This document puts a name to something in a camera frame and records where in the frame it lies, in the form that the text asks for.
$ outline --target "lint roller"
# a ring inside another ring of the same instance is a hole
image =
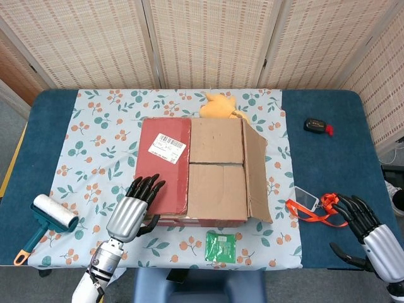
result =
[[[23,264],[28,259],[33,248],[48,229],[55,232],[72,232],[78,223],[78,216],[45,194],[37,196],[30,208],[41,226],[15,257],[14,265],[16,266]]]

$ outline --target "robot finger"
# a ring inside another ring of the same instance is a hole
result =
[[[139,199],[144,201],[146,197],[150,193],[150,189],[153,187],[154,182],[160,177],[160,174],[155,174],[153,177],[150,178],[150,180],[145,184],[144,188],[142,188],[141,193],[139,195]]]
[[[358,241],[359,241],[361,244],[363,244],[363,243],[364,243],[364,240],[363,240],[363,239],[364,239],[365,230],[364,230],[362,227],[360,227],[357,222],[355,222],[355,221],[353,220],[351,214],[349,214],[349,212],[348,212],[346,209],[342,208],[341,206],[339,206],[339,205],[337,205],[337,204],[334,204],[334,205],[333,205],[333,208],[334,208],[339,214],[341,214],[341,215],[344,217],[345,221],[348,222],[348,225],[349,225],[349,227],[351,228],[353,234],[356,236],[356,238],[358,239]]]
[[[150,191],[150,194],[144,200],[148,205],[147,209],[149,209],[150,205],[152,205],[154,198],[156,198],[158,191],[160,190],[160,188],[162,188],[164,186],[164,184],[165,184],[165,181],[162,180],[162,181],[158,182],[156,185],[154,185],[153,189]]]
[[[141,235],[148,234],[149,232],[151,232],[156,227],[159,219],[160,215],[154,215],[147,226],[140,227],[138,234],[136,236],[140,237]]]
[[[347,199],[351,202],[352,206],[357,210],[357,215],[362,219],[366,231],[370,232],[374,230],[376,228],[376,225],[371,220],[371,217],[369,216],[368,212],[366,212],[366,209],[363,207],[363,205],[361,203],[356,202],[352,198],[347,197]]]
[[[353,222],[357,222],[358,227],[361,230],[367,230],[369,228],[371,228],[371,226],[367,226],[363,216],[360,214],[357,205],[355,205],[350,198],[342,195],[342,194],[337,194],[338,198],[340,199],[340,201],[345,205],[345,207],[347,208],[347,210],[350,212],[351,217],[352,217],[352,221]]]
[[[379,221],[379,219],[377,218],[377,216],[374,214],[372,208],[369,207],[369,205],[367,205],[367,203],[360,199],[357,196],[352,196],[352,199],[358,204],[362,206],[362,209],[364,210],[364,213],[370,218],[371,222],[377,227],[380,226],[381,223]]]
[[[141,182],[142,177],[138,177],[136,178],[132,184],[129,186],[128,191],[126,192],[126,196],[127,197],[133,197],[134,194],[134,190],[136,189],[136,187],[139,185],[139,183]]]
[[[142,192],[142,189],[145,188],[145,184],[151,179],[152,177],[145,177],[136,187],[133,193],[134,198],[139,198],[140,193]]]
[[[354,265],[362,270],[374,272],[373,266],[368,259],[350,256],[334,242],[330,243],[330,248],[342,261],[350,265]]]

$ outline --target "blue table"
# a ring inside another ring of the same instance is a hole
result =
[[[77,90],[41,93],[31,110],[25,137],[0,204],[0,264],[13,264],[35,221],[29,204],[51,190],[54,172],[76,100]],[[343,90],[286,90],[283,109],[296,185],[321,196],[338,192],[365,199],[401,240],[359,96]],[[334,137],[303,130],[306,118],[322,119]],[[353,255],[362,248],[348,228],[300,222],[302,264],[306,268],[349,268],[329,248],[338,243]]]

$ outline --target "green package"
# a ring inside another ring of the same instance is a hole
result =
[[[207,232],[205,260],[235,263],[235,235]]]

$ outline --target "robotic arm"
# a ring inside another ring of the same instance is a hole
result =
[[[348,222],[366,258],[349,256],[335,243],[330,243],[331,249],[344,262],[374,272],[378,278],[388,282],[387,290],[393,302],[404,302],[404,251],[400,243],[387,225],[380,223],[365,201],[341,194],[338,198],[345,207],[334,204],[333,208]]]
[[[135,179],[126,196],[116,206],[107,224],[110,239],[99,245],[72,296],[72,303],[98,303],[123,255],[123,245],[151,232],[160,215],[141,227],[147,210],[165,181],[154,185],[159,175]]]

